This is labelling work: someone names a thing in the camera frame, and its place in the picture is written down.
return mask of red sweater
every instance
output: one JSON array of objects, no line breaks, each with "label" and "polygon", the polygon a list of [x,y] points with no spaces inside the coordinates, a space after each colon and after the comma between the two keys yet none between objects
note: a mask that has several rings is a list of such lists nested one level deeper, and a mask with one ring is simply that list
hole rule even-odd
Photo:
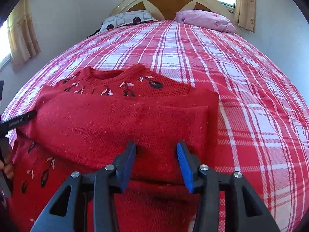
[{"label": "red sweater", "polygon": [[109,72],[86,67],[54,88],[43,87],[36,118],[18,130],[14,144],[13,219],[21,232],[29,231],[72,171],[101,168],[134,141],[132,180],[115,198],[121,231],[187,231],[196,198],[183,186],[176,144],[184,140],[207,163],[216,144],[217,106],[216,93],[142,65]]}]

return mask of wooden headboard panel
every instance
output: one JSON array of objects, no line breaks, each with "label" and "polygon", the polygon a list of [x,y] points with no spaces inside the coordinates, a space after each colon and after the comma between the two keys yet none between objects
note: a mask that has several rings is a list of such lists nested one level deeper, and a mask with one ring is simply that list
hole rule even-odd
[{"label": "wooden headboard panel", "polygon": [[174,19],[176,12],[182,10],[200,9],[211,11],[228,18],[233,23],[236,33],[240,35],[234,15],[217,0],[123,0],[112,11],[111,15],[141,9],[149,10],[157,20]]}]

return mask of gold curtain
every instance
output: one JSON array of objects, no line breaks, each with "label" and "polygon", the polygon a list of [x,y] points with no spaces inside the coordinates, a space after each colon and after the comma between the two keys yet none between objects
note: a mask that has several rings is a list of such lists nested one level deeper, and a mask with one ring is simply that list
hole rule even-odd
[{"label": "gold curtain", "polygon": [[29,0],[20,0],[7,18],[8,37],[13,69],[18,70],[30,58],[40,53],[32,25]]},{"label": "gold curtain", "polygon": [[255,0],[237,0],[235,18],[238,26],[254,32],[255,30]]}]

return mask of red and white plaid blanket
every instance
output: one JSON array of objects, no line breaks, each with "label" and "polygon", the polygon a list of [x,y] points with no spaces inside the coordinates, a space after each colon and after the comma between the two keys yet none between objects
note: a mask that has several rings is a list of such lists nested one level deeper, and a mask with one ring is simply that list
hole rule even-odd
[{"label": "red and white plaid blanket", "polygon": [[[54,85],[85,66],[111,70],[137,63],[219,93],[217,158],[206,163],[219,172],[241,171],[280,229],[292,231],[309,207],[309,109],[282,71],[237,35],[173,21],[94,35],[36,73],[3,120],[27,112],[43,84]],[[13,143],[15,131],[9,138]]]}]

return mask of white wall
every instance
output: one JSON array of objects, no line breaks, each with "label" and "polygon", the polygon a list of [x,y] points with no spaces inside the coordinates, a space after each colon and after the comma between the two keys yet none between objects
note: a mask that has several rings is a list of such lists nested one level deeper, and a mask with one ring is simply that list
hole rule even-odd
[{"label": "white wall", "polygon": [[255,33],[242,37],[267,55],[309,105],[309,24],[293,0],[256,0]]},{"label": "white wall", "polygon": [[30,0],[33,27],[41,53],[18,72],[7,64],[0,71],[4,79],[0,113],[44,65],[100,28],[122,0]]}]

